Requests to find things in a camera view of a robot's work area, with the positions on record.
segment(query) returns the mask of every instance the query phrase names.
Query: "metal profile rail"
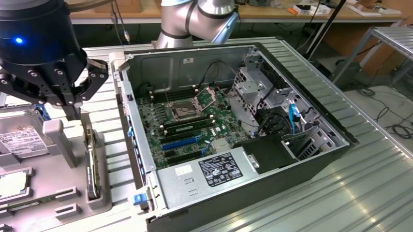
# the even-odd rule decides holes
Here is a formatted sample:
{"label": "metal profile rail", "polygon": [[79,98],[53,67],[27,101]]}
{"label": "metal profile rail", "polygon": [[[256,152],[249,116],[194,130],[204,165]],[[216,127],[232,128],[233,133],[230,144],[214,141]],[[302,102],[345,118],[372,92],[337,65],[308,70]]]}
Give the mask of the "metal profile rail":
{"label": "metal profile rail", "polygon": [[[413,226],[413,162],[408,150],[387,134],[361,109],[319,72],[292,46],[274,37],[229,40],[228,44],[262,43],[307,86],[331,113],[360,140],[357,147],[308,182],[202,226],[197,232],[228,231],[411,231]],[[196,46],[212,45],[196,42]],[[147,45],[87,49],[90,57],[109,60],[109,53],[151,49]],[[110,78],[107,85],[114,86]],[[117,102],[106,91],[85,103],[94,128],[105,133],[114,208],[110,212],[70,223],[51,231],[145,231],[129,211],[126,198],[134,191],[131,163]],[[51,109],[53,117],[63,117]],[[82,127],[65,118],[69,137]]]}
{"label": "metal profile rail", "polygon": [[[369,28],[364,37],[361,38],[356,48],[352,51],[349,58],[347,59],[337,75],[333,77],[333,82],[339,83],[339,80],[344,74],[344,71],[348,69],[351,63],[353,62],[360,50],[365,46],[367,42],[372,37],[376,37],[383,43],[391,46],[397,52],[400,52],[408,59],[413,60],[413,28],[411,27],[379,27]],[[379,44],[368,53],[361,65],[367,63],[367,60],[373,56],[376,50],[381,47],[383,44]]]}

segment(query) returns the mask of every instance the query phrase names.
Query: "motherboard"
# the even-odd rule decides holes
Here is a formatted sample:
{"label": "motherboard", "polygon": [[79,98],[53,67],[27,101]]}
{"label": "motherboard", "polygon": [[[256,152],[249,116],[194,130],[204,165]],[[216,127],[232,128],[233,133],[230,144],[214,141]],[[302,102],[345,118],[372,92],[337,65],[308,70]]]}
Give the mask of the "motherboard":
{"label": "motherboard", "polygon": [[218,87],[150,92],[138,99],[138,108],[158,169],[230,150],[249,139]]}

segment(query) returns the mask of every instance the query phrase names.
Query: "warning label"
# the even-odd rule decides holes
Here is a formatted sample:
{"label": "warning label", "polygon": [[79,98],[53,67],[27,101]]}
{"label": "warning label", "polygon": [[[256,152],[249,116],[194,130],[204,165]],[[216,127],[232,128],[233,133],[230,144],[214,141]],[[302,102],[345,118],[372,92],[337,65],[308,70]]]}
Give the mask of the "warning label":
{"label": "warning label", "polygon": [[244,176],[232,153],[200,161],[200,166],[212,187]]}
{"label": "warning label", "polygon": [[0,143],[15,155],[46,150],[46,144],[35,129],[0,134]]}

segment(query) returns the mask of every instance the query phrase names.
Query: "wooden workbench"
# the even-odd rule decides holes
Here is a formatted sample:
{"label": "wooden workbench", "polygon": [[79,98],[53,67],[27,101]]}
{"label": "wooden workbench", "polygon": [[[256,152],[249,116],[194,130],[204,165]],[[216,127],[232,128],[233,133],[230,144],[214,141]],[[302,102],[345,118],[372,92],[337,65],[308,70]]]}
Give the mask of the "wooden workbench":
{"label": "wooden workbench", "polygon": [[[161,23],[161,5],[155,0],[141,0],[142,12],[127,14],[123,13],[126,23]],[[282,8],[256,7],[250,5],[240,6],[240,13],[242,22],[261,23],[261,22],[309,22],[311,15],[293,15]],[[331,14],[316,16],[313,22],[327,22]],[[111,23],[109,13],[95,13],[94,10],[71,13],[71,18],[75,24],[107,24]],[[364,17],[352,11],[347,6],[343,7],[336,22],[397,22],[404,18],[401,14],[387,14],[380,17]]]}

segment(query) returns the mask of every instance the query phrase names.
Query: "blue led light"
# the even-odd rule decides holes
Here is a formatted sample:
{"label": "blue led light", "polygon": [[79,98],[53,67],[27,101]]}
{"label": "blue led light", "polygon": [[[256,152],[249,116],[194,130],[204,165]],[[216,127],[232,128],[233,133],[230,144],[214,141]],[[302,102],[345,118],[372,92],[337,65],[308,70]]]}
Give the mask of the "blue led light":
{"label": "blue led light", "polygon": [[23,43],[23,39],[22,39],[22,38],[16,38],[15,41],[16,41],[16,43],[19,43],[19,44]]}

